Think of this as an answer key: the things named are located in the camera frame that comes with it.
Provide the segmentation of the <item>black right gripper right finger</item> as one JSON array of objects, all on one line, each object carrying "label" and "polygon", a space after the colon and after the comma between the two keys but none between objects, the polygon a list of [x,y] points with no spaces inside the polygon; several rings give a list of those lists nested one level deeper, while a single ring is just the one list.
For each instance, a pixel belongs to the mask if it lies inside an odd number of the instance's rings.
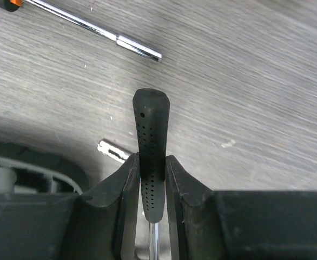
[{"label": "black right gripper right finger", "polygon": [[317,191],[213,191],[170,155],[172,259],[317,259]]}]

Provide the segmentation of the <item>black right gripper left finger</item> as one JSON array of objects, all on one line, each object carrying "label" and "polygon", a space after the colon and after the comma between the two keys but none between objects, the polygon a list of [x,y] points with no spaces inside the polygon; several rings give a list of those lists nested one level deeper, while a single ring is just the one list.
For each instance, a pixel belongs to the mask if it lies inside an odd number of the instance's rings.
[{"label": "black right gripper left finger", "polygon": [[0,259],[133,259],[139,157],[83,194],[0,193]]}]

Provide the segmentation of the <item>black plastic tool case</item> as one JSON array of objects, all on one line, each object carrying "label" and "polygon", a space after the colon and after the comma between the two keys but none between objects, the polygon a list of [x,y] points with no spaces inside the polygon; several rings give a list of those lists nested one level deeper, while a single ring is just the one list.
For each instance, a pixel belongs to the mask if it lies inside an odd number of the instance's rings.
[{"label": "black plastic tool case", "polygon": [[0,141],[0,193],[77,193],[90,189],[87,174],[55,153]]}]

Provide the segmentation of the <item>black handled claw hammer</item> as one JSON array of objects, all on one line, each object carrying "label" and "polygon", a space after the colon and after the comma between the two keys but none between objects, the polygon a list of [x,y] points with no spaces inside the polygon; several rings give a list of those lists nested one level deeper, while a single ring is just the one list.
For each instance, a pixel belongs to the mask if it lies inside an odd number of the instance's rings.
[{"label": "black handled claw hammer", "polygon": [[142,205],[149,223],[149,259],[160,257],[160,227],[165,205],[165,164],[170,101],[159,90],[135,92],[133,109],[140,160]]}]

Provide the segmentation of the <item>black handled screwdriver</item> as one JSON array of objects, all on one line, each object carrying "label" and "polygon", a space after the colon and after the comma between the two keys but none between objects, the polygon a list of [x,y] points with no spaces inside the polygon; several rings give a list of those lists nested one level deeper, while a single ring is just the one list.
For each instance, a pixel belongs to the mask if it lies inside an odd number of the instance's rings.
[{"label": "black handled screwdriver", "polygon": [[95,34],[98,34],[104,38],[107,38],[113,42],[115,42],[118,46],[132,51],[133,53],[136,53],[142,57],[145,57],[147,59],[150,59],[155,62],[161,62],[163,55],[159,53],[158,51],[149,48],[136,40],[132,40],[129,37],[126,37],[124,35],[115,34],[111,31],[108,31],[104,28],[98,27],[92,23],[89,23],[81,18],[78,18],[75,15],[72,15],[66,11],[63,11],[57,7],[54,7],[53,5],[50,5],[44,1],[0,1],[0,8],[7,11],[7,12],[15,12],[20,7],[23,6],[24,3],[28,3],[32,6],[35,6],[37,8],[40,8],[50,14],[53,14],[57,17],[60,17],[66,21],[69,21],[81,28],[84,28],[86,30],[89,30]]}]

